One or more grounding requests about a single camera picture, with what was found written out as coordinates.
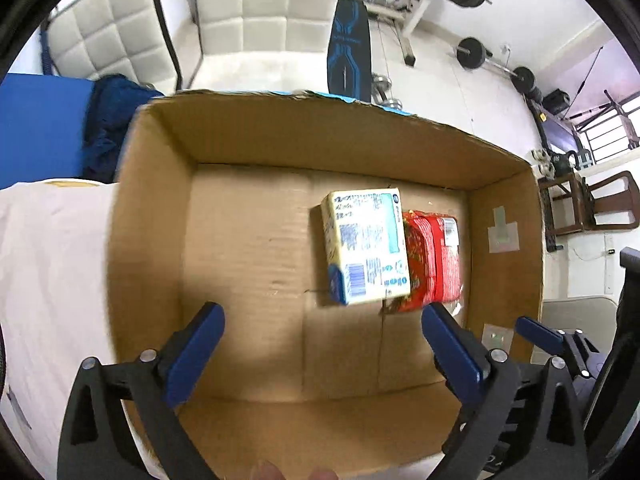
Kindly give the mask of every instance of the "screw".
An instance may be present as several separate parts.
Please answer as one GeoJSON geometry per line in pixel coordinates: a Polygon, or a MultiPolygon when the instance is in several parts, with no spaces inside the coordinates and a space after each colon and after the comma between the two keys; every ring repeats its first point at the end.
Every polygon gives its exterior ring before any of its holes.
{"type": "Polygon", "coordinates": [[[558,370],[562,370],[566,366],[564,359],[562,359],[561,357],[558,357],[557,355],[554,355],[551,358],[551,364],[553,365],[554,368],[557,368],[558,370]]]}
{"type": "Polygon", "coordinates": [[[95,366],[96,363],[97,360],[95,357],[88,357],[87,359],[82,361],[82,368],[84,368],[85,370],[90,370],[95,366]]]}
{"type": "Polygon", "coordinates": [[[503,363],[507,360],[507,352],[501,350],[500,348],[496,348],[491,350],[491,359],[493,359],[497,363],[503,363]]]}
{"type": "Polygon", "coordinates": [[[150,363],[157,356],[158,356],[158,353],[155,350],[150,348],[149,350],[145,350],[145,351],[142,352],[142,354],[140,354],[140,360],[143,363],[150,363]]]}

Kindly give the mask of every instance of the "black speaker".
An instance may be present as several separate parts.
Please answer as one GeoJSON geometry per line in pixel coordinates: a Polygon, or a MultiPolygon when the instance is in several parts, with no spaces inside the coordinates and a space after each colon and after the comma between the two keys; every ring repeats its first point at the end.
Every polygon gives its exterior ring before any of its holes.
{"type": "Polygon", "coordinates": [[[551,94],[542,99],[542,106],[553,115],[564,112],[571,104],[571,98],[567,92],[557,88],[551,94]]]}

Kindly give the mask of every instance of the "barcode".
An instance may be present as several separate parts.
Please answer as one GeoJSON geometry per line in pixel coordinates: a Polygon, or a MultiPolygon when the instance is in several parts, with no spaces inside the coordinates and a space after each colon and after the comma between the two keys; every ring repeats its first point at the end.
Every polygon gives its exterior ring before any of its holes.
{"type": "Polygon", "coordinates": [[[444,222],[444,244],[446,246],[456,246],[460,242],[458,240],[458,226],[455,218],[443,217],[444,222]]]}
{"type": "Polygon", "coordinates": [[[362,264],[347,265],[347,278],[350,296],[364,296],[367,293],[362,264]]]}

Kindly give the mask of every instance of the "tape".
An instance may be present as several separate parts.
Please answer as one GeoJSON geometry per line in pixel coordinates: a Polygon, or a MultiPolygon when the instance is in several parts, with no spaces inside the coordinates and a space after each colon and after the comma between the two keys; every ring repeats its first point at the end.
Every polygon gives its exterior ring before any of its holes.
{"type": "Polygon", "coordinates": [[[494,209],[494,226],[489,227],[489,252],[509,253],[520,250],[518,238],[518,223],[507,224],[507,215],[504,206],[494,209]]]}

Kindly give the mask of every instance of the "white sheet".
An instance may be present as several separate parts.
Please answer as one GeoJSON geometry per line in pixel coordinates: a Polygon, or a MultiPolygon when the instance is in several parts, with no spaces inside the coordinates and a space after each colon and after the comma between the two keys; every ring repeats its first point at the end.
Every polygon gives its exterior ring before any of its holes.
{"type": "MultiPolygon", "coordinates": [[[[0,412],[46,480],[56,478],[60,428],[82,359],[114,362],[104,263],[116,189],[35,183],[0,190],[7,356],[0,412]]],[[[153,475],[166,477],[146,453],[143,459],[153,475]]]]}

